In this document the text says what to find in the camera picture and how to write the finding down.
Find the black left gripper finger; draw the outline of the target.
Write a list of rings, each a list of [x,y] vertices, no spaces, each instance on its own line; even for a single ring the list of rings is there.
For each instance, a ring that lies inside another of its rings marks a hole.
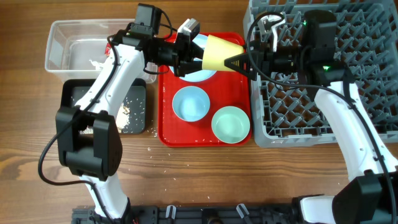
[[[200,70],[202,70],[202,61],[182,61],[179,65],[175,67],[175,76],[184,77],[186,74],[198,72]]]
[[[199,58],[202,59],[204,54],[204,49],[201,48],[194,42],[190,43],[190,56],[191,58]]]

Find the yellow plastic cup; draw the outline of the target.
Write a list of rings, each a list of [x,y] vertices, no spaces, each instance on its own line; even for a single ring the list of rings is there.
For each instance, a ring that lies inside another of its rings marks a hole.
[[[209,35],[203,53],[202,69],[232,72],[232,69],[224,65],[224,61],[243,52],[244,49],[241,45]]]

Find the light blue bowl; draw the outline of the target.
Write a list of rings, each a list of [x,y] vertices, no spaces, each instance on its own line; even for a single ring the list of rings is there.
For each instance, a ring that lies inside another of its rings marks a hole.
[[[196,122],[204,118],[210,110],[210,98],[197,86],[179,89],[173,97],[174,114],[186,122]]]

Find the red snack wrapper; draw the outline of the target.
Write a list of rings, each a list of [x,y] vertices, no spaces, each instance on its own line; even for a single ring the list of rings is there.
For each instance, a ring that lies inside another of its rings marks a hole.
[[[106,56],[109,56],[110,53],[111,53],[111,46],[110,46],[110,44],[106,44],[106,48],[105,48],[104,54],[105,54]]]

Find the rice and food leftovers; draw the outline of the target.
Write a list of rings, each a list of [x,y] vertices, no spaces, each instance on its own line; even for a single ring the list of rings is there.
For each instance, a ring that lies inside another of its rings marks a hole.
[[[116,117],[116,127],[119,133],[123,133],[124,130],[130,124],[130,109],[122,104],[119,108],[118,115]]]

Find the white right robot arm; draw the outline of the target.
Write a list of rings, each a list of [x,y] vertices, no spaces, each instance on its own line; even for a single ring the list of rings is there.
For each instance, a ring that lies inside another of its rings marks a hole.
[[[277,47],[248,37],[244,52],[224,65],[248,78],[298,73],[294,88],[307,90],[328,121],[343,153],[349,184],[334,196],[295,199],[302,223],[396,223],[397,159],[379,137],[359,97],[349,66],[334,57],[337,20],[329,11],[304,16],[299,47]]]

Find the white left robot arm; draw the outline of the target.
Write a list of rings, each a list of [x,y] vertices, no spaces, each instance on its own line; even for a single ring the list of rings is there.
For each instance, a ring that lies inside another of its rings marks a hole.
[[[123,147],[116,126],[119,108],[134,80],[148,63],[172,67],[177,77],[201,70],[203,49],[194,43],[200,23],[186,20],[169,35],[159,37],[165,12],[139,4],[125,29],[107,38],[111,54],[89,91],[72,107],[57,112],[56,135],[61,165],[85,184],[95,202],[94,223],[131,223],[131,204],[121,189],[117,170]]]

